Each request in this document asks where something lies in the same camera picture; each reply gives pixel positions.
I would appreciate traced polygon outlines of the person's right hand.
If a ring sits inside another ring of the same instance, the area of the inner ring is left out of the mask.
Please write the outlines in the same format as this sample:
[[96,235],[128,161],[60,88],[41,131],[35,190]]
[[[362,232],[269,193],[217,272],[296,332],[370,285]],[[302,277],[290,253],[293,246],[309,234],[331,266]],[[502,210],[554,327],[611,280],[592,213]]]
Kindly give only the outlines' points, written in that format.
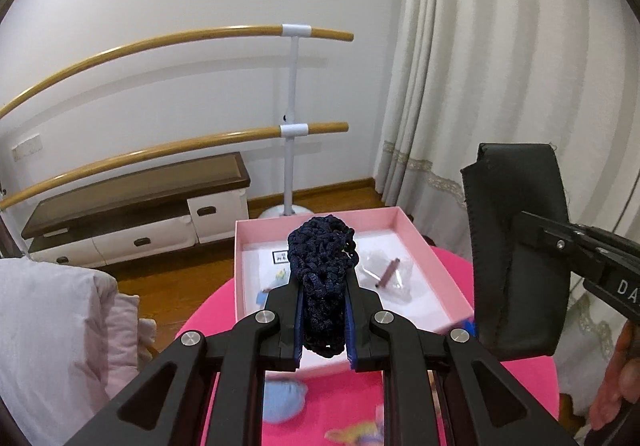
[[616,418],[623,400],[635,403],[639,398],[639,357],[631,354],[636,329],[633,322],[626,322],[617,339],[614,353],[589,411],[589,421],[595,431]]

